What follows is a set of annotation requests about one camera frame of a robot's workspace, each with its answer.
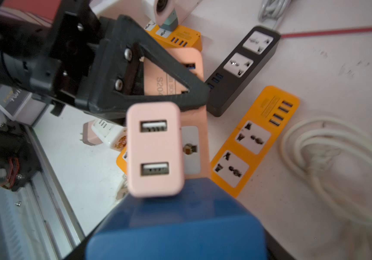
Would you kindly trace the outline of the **blue cube socket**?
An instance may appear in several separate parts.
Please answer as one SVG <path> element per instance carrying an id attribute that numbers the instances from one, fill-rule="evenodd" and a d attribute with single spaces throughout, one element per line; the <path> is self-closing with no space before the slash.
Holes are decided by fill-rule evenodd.
<path id="1" fill-rule="evenodd" d="M 207 178 L 172 197 L 127 195 L 89 240 L 88 260 L 264 260 L 260 221 Z"/>

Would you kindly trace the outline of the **orange power strip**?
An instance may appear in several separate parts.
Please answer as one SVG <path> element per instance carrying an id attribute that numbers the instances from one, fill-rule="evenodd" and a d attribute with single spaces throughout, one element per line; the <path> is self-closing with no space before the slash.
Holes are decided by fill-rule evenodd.
<path id="1" fill-rule="evenodd" d="M 212 181 L 237 197 L 299 105 L 297 96 L 265 87 L 211 161 Z"/>

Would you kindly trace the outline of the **white cube socket adapter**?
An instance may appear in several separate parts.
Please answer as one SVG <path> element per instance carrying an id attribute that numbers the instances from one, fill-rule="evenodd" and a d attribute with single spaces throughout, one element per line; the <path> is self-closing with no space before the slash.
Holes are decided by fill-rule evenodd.
<path id="1" fill-rule="evenodd" d="M 95 120 L 91 129 L 108 148 L 121 152 L 127 143 L 127 128 L 105 120 Z"/>

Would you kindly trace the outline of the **yellow power strip with adapters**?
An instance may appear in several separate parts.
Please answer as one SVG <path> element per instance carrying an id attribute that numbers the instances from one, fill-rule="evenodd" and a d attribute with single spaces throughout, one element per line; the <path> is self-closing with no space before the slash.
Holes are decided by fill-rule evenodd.
<path id="1" fill-rule="evenodd" d="M 201 33 L 185 26 L 178 26 L 174 31 L 168 31 L 150 21 L 144 30 L 166 49 L 194 48 L 202 51 Z"/>

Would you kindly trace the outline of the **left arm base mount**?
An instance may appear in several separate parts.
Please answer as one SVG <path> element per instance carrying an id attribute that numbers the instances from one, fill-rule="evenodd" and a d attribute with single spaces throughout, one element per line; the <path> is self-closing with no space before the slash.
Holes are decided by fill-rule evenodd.
<path id="1" fill-rule="evenodd" d="M 42 170 L 25 125 L 8 121 L 0 125 L 0 169 L 6 171 L 0 187 L 13 192 L 25 186 Z"/>

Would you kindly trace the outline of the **black power strip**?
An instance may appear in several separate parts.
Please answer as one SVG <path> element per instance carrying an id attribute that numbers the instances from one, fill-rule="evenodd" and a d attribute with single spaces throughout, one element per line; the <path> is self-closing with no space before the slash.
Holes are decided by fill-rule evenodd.
<path id="1" fill-rule="evenodd" d="M 207 111 L 220 117 L 275 54 L 281 34 L 262 26 L 253 29 L 208 77 Z"/>

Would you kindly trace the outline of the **pink small plug adapter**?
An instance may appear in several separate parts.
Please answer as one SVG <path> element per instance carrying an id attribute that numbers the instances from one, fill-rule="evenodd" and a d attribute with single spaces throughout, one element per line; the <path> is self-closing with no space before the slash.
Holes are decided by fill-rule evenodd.
<path id="1" fill-rule="evenodd" d="M 81 141 L 85 145 L 96 146 L 103 143 L 101 139 L 97 136 L 97 134 L 92 130 L 92 126 L 94 123 L 95 120 L 89 121 L 83 125 Z"/>

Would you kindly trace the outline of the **pink power strip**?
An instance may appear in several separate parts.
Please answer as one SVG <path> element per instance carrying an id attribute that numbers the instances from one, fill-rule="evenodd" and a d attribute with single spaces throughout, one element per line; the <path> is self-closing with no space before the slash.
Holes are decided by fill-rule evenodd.
<path id="1" fill-rule="evenodd" d="M 203 59 L 200 51 L 194 48 L 173 48 L 167 51 L 192 74 L 200 80 L 204 79 Z M 180 95 L 187 90 L 149 59 L 143 58 L 143 65 L 145 95 Z M 210 159 L 206 107 L 181 112 L 180 120 L 185 178 L 209 178 Z"/>

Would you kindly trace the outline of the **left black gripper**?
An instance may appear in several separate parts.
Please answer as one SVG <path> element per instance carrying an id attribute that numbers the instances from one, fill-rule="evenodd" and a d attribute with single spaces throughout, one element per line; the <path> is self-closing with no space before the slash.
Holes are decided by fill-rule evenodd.
<path id="1" fill-rule="evenodd" d="M 50 28 L 0 15 L 0 83 L 58 107 L 113 107 L 114 66 L 105 56 L 113 25 L 88 1 L 61 1 Z"/>

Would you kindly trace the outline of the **teal plug adapter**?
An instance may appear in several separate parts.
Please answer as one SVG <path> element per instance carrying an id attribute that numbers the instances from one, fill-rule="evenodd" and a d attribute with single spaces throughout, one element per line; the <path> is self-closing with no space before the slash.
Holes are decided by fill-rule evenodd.
<path id="1" fill-rule="evenodd" d="M 160 28 L 167 31 L 174 31 L 178 27 L 178 17 L 176 10 L 174 9 L 165 22 L 160 26 Z"/>

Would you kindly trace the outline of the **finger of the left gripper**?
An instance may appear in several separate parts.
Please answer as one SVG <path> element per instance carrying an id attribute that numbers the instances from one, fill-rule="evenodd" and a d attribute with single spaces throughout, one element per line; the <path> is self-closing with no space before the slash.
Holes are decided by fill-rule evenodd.
<path id="1" fill-rule="evenodd" d="M 137 103 L 171 102 L 181 111 L 206 105 L 209 87 L 202 81 L 200 51 L 164 49 L 128 16 L 100 22 L 88 73 L 88 113 L 117 120 Z"/>

